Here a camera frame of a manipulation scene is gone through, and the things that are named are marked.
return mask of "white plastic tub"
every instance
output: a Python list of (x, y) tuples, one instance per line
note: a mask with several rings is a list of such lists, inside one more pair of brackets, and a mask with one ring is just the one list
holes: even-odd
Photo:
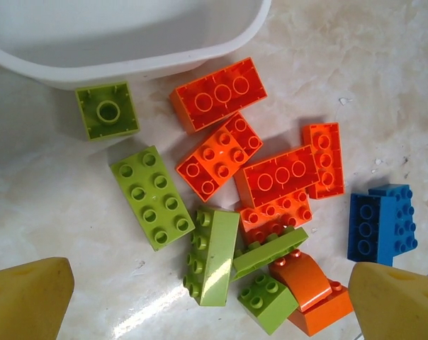
[(60, 89), (162, 77), (245, 44), (270, 4), (0, 0), (0, 65)]

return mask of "green brick stud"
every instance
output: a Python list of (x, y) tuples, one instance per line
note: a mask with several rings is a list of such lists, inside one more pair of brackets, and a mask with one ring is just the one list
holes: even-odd
[(298, 248), (307, 238), (308, 235), (303, 228), (295, 230), (293, 227), (287, 227), (280, 237), (277, 234), (270, 234), (263, 245), (256, 241), (249, 244), (245, 252), (237, 250), (233, 260), (236, 274), (232, 281), (284, 257)]
[(111, 170), (155, 251), (195, 229), (156, 147), (112, 164)]
[(200, 306), (225, 306), (240, 214), (200, 207), (184, 287)]
[(127, 83), (77, 89), (76, 96), (90, 140), (140, 130)]
[(286, 286), (263, 273), (255, 277), (253, 284), (242, 290), (238, 300), (269, 335), (299, 306)]

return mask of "green square brick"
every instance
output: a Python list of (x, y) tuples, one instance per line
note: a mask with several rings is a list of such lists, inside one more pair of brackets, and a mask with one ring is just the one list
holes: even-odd
[(260, 273), (238, 300), (255, 321), (271, 335), (299, 307), (291, 291), (271, 276)]
[(298, 248), (307, 238), (308, 235), (303, 228), (295, 230), (293, 227), (287, 227), (280, 237), (277, 234), (270, 234), (263, 245), (255, 241), (249, 244), (249, 250), (246, 252), (237, 250), (233, 260), (236, 274), (232, 281), (285, 256)]
[(77, 89), (76, 97), (90, 140), (140, 130), (128, 83)]
[(240, 214), (201, 206), (183, 284), (200, 306), (225, 306)]
[(154, 250), (195, 228), (156, 147), (112, 164), (111, 170)]

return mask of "blue brick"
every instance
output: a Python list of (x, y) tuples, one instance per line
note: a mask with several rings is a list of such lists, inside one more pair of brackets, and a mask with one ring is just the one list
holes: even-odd
[(412, 220), (414, 207), (411, 205), (412, 191), (407, 184), (388, 184), (368, 190), (370, 195), (394, 197), (397, 201), (394, 226), (394, 256), (417, 248), (416, 225)]
[(395, 197), (351, 194), (348, 259), (392, 266)]

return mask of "marble floor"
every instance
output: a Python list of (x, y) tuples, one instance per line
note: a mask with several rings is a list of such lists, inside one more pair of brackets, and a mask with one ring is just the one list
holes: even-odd
[[(269, 97), (243, 110), (265, 145), (300, 144), (300, 126), (337, 121), (347, 193), (381, 183), (414, 192), (419, 246), (394, 266), (428, 274), (428, 0), (275, 0), (257, 36), (227, 57), (164, 79), (131, 81), (142, 131), (86, 142), (74, 94), (0, 69), (0, 269), (65, 256), (76, 288), (59, 339), (306, 339), (286, 322), (267, 336), (236, 297), (199, 307), (182, 288), (189, 244), (154, 253), (108, 165), (156, 145), (171, 170), (187, 137), (168, 102), (186, 81), (252, 56)], [(184, 201), (199, 200), (171, 170)], [(232, 181), (210, 204), (238, 201)], [(329, 278), (348, 283), (349, 195), (310, 202), (302, 245)], [(313, 339), (352, 340), (354, 314)]]

